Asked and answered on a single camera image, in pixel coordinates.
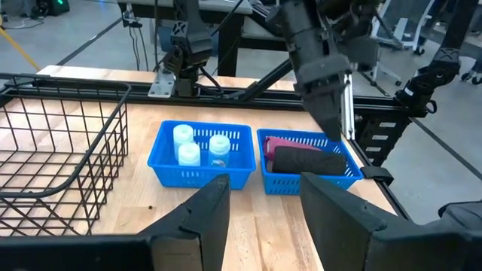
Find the black frame clamp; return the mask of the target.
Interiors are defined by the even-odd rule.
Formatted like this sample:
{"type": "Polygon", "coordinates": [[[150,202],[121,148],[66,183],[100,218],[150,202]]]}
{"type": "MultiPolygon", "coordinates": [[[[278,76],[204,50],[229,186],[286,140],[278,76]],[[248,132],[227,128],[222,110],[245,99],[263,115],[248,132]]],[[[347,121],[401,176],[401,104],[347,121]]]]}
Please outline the black frame clamp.
{"type": "Polygon", "coordinates": [[[390,185],[394,180],[392,174],[386,168],[379,166],[364,166],[361,167],[361,172],[364,177],[386,183],[387,185],[390,185]]]}

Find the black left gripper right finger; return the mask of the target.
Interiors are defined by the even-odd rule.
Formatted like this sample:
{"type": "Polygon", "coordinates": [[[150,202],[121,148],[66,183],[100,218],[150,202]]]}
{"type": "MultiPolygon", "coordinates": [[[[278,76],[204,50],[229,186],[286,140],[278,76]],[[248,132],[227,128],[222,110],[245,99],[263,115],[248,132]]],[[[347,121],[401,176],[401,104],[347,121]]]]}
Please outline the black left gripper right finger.
{"type": "Polygon", "coordinates": [[[300,199],[324,271],[482,271],[482,199],[416,224],[308,172],[300,199]]]}

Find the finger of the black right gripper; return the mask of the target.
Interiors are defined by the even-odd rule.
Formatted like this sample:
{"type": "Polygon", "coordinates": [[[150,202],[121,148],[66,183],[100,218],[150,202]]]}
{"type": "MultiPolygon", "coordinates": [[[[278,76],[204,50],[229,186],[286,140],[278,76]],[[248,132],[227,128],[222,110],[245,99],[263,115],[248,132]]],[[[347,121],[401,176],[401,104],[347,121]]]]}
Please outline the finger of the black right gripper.
{"type": "Polygon", "coordinates": [[[346,55],[356,64],[359,72],[369,72],[377,64],[378,42],[368,36],[354,38],[346,43],[346,55]]]}
{"type": "Polygon", "coordinates": [[[304,109],[333,142],[340,141],[340,97],[344,87],[339,81],[328,85],[312,82],[301,90],[304,109]]]}

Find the clear pill bottle with pills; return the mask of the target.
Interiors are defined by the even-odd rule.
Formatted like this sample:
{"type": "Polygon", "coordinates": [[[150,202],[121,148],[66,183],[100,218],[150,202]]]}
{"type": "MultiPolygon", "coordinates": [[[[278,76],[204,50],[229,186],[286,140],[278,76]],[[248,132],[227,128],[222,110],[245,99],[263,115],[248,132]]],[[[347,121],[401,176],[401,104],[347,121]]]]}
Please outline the clear pill bottle with pills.
{"type": "Polygon", "coordinates": [[[209,140],[208,164],[227,167],[230,156],[230,139],[225,135],[213,135],[209,140]]]}

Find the black bandage roll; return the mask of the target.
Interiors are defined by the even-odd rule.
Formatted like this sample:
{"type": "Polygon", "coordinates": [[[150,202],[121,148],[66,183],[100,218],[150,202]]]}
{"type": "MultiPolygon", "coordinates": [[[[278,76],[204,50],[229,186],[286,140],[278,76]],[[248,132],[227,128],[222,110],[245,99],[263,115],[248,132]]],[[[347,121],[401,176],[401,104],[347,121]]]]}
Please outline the black bandage roll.
{"type": "Polygon", "coordinates": [[[343,175],[346,158],[342,154],[313,149],[280,146],[275,148],[272,172],[316,175],[343,175]]]}

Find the pink bandage roll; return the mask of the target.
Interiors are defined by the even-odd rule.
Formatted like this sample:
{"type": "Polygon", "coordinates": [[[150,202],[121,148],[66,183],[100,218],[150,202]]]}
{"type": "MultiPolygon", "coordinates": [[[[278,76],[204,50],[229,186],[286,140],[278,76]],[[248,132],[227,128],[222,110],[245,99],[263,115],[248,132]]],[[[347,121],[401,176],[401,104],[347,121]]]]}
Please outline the pink bandage roll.
{"type": "Polygon", "coordinates": [[[264,140],[264,157],[269,172],[298,174],[310,171],[324,155],[318,148],[274,136],[264,140]]]}

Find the blue plastic basket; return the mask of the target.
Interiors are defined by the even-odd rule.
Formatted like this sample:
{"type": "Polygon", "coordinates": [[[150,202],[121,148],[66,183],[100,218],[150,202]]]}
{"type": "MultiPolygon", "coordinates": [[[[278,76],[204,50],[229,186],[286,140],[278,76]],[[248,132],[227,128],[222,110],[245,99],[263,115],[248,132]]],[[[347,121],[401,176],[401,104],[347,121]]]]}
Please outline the blue plastic basket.
{"type": "Polygon", "coordinates": [[[242,190],[252,172],[256,170],[252,129],[247,125],[231,123],[206,123],[185,120],[165,120],[148,158],[150,166],[159,182],[165,187],[201,188],[215,176],[228,174],[230,187],[242,190]],[[173,130],[186,124],[194,129],[194,141],[200,146],[200,165],[181,166],[175,158],[173,130]],[[230,151],[225,167],[209,164],[209,140],[214,135],[230,139],[230,151]]]}
{"type": "Polygon", "coordinates": [[[354,161],[351,153],[343,142],[331,142],[323,132],[310,132],[286,129],[258,129],[258,145],[261,158],[261,173],[266,194],[298,195],[300,176],[291,173],[274,173],[268,169],[268,158],[265,156],[264,140],[268,136],[286,139],[292,142],[311,145],[322,151],[342,154],[346,159],[346,166],[342,175],[322,175],[339,187],[348,190],[357,180],[364,178],[362,171],[354,161]]]}

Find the black control box with labels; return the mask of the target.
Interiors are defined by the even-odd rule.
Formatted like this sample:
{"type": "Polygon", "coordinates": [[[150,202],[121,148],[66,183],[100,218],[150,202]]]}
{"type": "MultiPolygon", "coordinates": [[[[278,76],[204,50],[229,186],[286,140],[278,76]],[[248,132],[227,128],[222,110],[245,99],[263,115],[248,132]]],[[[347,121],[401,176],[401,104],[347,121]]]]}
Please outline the black control box with labels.
{"type": "Polygon", "coordinates": [[[410,124],[408,117],[398,115],[358,115],[355,140],[374,166],[381,166],[410,124]]]}

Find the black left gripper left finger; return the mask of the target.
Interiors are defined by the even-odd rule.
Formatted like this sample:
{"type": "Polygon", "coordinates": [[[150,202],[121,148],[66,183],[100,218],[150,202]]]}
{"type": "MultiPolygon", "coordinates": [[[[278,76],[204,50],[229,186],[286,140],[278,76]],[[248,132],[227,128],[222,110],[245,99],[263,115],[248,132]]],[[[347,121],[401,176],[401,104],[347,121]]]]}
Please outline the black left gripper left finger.
{"type": "Polygon", "coordinates": [[[0,271],[221,271],[229,220],[219,175],[137,234],[0,238],[0,271]]]}

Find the black device with green light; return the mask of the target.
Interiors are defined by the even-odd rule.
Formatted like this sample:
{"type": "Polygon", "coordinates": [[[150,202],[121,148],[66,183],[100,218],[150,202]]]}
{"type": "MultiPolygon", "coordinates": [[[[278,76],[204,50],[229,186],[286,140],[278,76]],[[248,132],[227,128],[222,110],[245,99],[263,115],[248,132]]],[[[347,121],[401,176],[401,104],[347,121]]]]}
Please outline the black device with green light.
{"type": "Polygon", "coordinates": [[[38,17],[59,16],[70,11],[68,0],[35,0],[32,15],[38,17]]]}

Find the silver aluminium frame bracket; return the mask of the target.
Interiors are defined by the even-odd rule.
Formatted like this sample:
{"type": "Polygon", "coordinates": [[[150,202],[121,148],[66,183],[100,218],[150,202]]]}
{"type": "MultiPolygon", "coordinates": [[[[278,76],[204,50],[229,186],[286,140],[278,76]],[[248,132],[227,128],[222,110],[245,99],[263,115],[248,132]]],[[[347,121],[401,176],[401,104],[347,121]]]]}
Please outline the silver aluminium frame bracket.
{"type": "Polygon", "coordinates": [[[345,89],[341,95],[341,124],[342,133],[348,140],[355,139],[355,114],[353,102],[352,75],[347,74],[344,78],[345,89]]]}

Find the white rolling chair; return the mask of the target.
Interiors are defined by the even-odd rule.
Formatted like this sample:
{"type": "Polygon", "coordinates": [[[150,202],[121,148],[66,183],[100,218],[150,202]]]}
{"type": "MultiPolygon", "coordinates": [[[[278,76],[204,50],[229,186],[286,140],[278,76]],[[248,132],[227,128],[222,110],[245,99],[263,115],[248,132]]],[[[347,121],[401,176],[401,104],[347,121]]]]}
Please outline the white rolling chair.
{"type": "Polygon", "coordinates": [[[382,48],[412,50],[418,47],[422,27],[428,20],[429,11],[435,0],[380,0],[378,17],[372,22],[371,37],[379,44],[377,64],[370,72],[374,86],[379,74],[385,74],[401,86],[401,77],[381,62],[382,48]]]}

